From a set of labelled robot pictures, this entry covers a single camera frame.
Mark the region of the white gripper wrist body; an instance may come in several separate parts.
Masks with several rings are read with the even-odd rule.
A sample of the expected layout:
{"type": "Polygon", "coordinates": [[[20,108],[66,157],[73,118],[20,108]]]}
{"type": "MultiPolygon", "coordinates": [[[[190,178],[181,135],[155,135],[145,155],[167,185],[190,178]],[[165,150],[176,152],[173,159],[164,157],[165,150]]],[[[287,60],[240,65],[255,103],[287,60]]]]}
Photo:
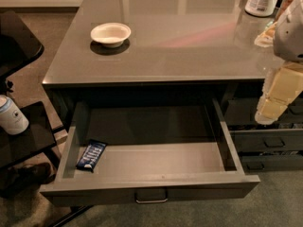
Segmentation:
{"type": "Polygon", "coordinates": [[[271,69],[265,78],[259,99],[261,112],[284,112],[286,109],[285,73],[283,68],[271,69]]]}

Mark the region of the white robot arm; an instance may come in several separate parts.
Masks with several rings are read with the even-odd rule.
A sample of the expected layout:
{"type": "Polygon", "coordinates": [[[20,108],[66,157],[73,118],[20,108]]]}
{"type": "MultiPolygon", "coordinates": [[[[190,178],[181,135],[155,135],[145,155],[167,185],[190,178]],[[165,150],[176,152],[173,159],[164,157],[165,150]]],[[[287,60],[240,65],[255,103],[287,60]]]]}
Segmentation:
{"type": "Polygon", "coordinates": [[[277,20],[274,54],[284,60],[265,77],[255,120],[271,125],[303,92],[303,0],[294,0],[277,20]]]}

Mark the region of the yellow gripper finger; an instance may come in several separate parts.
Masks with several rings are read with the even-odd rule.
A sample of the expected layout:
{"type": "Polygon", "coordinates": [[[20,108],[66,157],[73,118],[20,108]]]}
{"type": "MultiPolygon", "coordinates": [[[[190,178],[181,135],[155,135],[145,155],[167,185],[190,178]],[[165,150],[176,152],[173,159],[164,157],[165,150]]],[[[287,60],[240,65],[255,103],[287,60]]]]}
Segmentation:
{"type": "Polygon", "coordinates": [[[255,120],[261,125],[273,124],[302,92],[303,63],[285,61],[278,69],[269,70],[255,120]]]}
{"type": "Polygon", "coordinates": [[[276,32],[276,23],[270,23],[262,33],[254,40],[254,44],[260,47],[271,47],[276,32]]]}

